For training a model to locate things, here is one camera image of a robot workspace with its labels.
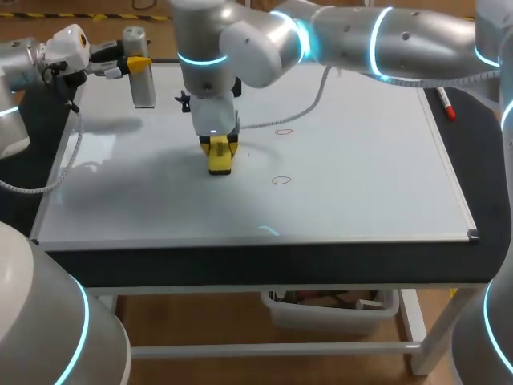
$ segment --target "red marker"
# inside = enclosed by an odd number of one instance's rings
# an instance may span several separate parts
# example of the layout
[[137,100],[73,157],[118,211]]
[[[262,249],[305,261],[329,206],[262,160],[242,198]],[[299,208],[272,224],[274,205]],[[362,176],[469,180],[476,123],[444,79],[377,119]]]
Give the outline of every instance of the red marker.
[[450,104],[450,100],[447,96],[446,90],[444,90],[443,87],[437,87],[436,91],[438,93],[438,96],[440,96],[440,100],[442,101],[443,107],[446,109],[447,119],[454,122],[456,120],[456,113],[452,108],[452,104]]

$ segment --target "gray plastic bin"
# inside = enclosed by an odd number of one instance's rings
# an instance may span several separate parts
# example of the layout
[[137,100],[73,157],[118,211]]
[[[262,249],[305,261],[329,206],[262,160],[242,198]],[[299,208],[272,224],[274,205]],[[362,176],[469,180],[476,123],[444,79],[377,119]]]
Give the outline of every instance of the gray plastic bin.
[[295,305],[274,301],[274,292],[262,292],[262,302],[271,311],[275,326],[294,329],[332,331],[344,334],[369,334],[381,321],[392,318],[399,310],[399,292],[380,290],[378,300],[383,310],[334,309]]

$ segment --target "white table surface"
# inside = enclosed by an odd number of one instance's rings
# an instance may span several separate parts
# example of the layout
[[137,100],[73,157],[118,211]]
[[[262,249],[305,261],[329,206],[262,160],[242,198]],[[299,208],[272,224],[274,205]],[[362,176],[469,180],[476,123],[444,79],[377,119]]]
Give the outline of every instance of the white table surface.
[[[241,123],[307,107],[322,71],[304,65],[266,89],[244,87]],[[67,180],[42,201],[32,237],[43,249],[467,241],[475,229],[422,90],[332,70],[314,111],[243,130],[232,175],[210,176],[173,99],[180,67],[155,65],[154,78],[154,110],[132,107],[128,79],[91,76],[79,90],[86,134]],[[54,176],[75,141],[62,143]]]

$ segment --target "table frame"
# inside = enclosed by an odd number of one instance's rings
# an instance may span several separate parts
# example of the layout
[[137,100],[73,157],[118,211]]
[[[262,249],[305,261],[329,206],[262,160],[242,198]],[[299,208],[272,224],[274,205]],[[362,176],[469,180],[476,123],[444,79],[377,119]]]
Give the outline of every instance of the table frame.
[[[394,285],[378,285],[372,289],[388,289]],[[399,289],[400,311],[406,328],[407,342],[309,342],[309,343],[259,343],[191,346],[133,346],[133,359],[190,359],[257,356],[309,356],[309,355],[410,355],[414,375],[425,376],[432,372],[449,350],[450,335],[459,315],[476,293],[484,286],[464,286],[449,301],[438,320],[426,332],[415,289]],[[118,295],[227,293],[288,290],[343,290],[355,286],[170,286],[170,287],[117,287],[90,288],[112,312]]]

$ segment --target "floor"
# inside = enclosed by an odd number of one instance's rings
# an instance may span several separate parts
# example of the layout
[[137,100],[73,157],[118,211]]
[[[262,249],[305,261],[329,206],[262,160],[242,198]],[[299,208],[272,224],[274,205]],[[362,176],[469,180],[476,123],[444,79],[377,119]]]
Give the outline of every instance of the floor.
[[[130,0],[18,0],[3,5],[2,12],[75,12],[75,13],[132,13]],[[135,0],[144,6],[150,0]],[[456,13],[461,8],[451,9]],[[462,0],[466,8],[471,8]],[[261,2],[268,6],[269,0]],[[158,0],[155,8],[140,14],[168,14],[168,5]],[[93,43],[118,39],[131,20],[70,19],[0,19],[2,41],[34,36],[48,39],[54,32],[77,22]],[[173,28],[169,22],[142,22],[151,39],[152,57],[175,57]],[[449,290],[419,290],[422,312],[430,327],[450,298]],[[307,333],[273,327],[267,309],[258,294],[185,294],[121,298],[118,316],[127,328],[134,346],[193,343],[235,342],[329,342],[347,338],[332,334]],[[393,341],[402,337],[399,320],[385,322],[367,339]],[[444,359],[426,379],[413,377],[406,358],[399,355],[358,357],[303,357],[254,359],[187,359],[134,361],[131,385],[157,385],[163,383],[183,385],[216,384],[365,384],[365,385],[452,385],[447,360]]]

